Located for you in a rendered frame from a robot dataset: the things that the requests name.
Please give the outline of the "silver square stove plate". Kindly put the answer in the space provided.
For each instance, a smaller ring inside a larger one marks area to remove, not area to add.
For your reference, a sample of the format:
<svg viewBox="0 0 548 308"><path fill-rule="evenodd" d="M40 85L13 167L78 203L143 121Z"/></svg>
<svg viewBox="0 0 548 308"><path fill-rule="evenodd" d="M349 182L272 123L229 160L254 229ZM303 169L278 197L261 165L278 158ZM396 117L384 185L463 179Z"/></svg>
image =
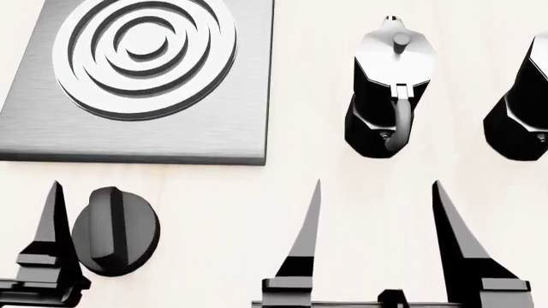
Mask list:
<svg viewBox="0 0 548 308"><path fill-rule="evenodd" d="M223 1L237 31L224 79L183 110L123 120L84 110L59 86L53 45L83 0L45 0L0 107L0 160L263 165L275 2Z"/></svg>

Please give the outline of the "black round stove knob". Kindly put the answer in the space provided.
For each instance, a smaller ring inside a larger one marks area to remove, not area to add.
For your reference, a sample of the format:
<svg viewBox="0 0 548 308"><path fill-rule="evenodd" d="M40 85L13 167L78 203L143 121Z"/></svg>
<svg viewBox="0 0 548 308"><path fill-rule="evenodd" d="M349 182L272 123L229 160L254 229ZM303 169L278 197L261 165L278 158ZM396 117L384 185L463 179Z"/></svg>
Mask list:
<svg viewBox="0 0 548 308"><path fill-rule="evenodd" d="M109 277L143 266L159 238L160 222L151 205L117 187L93 191L72 230L80 263L94 274Z"/></svg>

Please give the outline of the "black and silver moka pot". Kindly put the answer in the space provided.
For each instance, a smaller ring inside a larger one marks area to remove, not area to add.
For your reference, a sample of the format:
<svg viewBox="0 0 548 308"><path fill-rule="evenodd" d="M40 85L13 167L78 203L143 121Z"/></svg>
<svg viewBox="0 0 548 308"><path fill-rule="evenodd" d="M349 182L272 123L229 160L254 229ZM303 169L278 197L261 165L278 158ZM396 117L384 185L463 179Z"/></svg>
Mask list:
<svg viewBox="0 0 548 308"><path fill-rule="evenodd" d="M389 15L354 54L354 91L344 138L364 157L390 158L409 142L414 110L428 87L436 51L422 33Z"/></svg>
<svg viewBox="0 0 548 308"><path fill-rule="evenodd" d="M513 86L483 120L487 143L515 161L548 151L548 31L535 35Z"/></svg>

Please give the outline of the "silver spiral burner coil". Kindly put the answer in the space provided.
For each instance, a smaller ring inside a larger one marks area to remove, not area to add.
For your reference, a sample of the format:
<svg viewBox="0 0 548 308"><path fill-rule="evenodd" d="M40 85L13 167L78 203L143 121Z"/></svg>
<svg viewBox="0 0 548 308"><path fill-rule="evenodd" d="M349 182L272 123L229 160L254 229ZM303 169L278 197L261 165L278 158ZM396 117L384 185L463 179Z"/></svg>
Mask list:
<svg viewBox="0 0 548 308"><path fill-rule="evenodd" d="M237 51L223 0L83 0L52 50L59 86L84 110L142 120L199 102Z"/></svg>

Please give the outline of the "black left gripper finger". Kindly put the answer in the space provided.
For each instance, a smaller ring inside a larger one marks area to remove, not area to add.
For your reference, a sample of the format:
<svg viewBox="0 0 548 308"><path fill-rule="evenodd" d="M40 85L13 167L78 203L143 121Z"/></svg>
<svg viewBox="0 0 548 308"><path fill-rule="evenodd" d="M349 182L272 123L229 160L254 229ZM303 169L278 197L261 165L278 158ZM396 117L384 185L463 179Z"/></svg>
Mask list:
<svg viewBox="0 0 548 308"><path fill-rule="evenodd" d="M69 230L63 187L57 181L46 197L33 241L19 253L16 280L78 282L83 279Z"/></svg>

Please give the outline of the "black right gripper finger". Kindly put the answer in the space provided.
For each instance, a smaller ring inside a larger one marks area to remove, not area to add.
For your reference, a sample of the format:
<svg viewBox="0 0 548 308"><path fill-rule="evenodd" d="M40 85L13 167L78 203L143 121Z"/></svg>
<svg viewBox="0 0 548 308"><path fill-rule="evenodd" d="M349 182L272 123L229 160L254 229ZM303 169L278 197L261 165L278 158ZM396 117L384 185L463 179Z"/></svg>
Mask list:
<svg viewBox="0 0 548 308"><path fill-rule="evenodd" d="M273 278L262 280L263 302L311 302L313 269L321 207L318 180L301 230Z"/></svg>
<svg viewBox="0 0 548 308"><path fill-rule="evenodd" d="M461 308L533 308L530 282L491 258L441 181L432 184L432 210L449 302Z"/></svg>

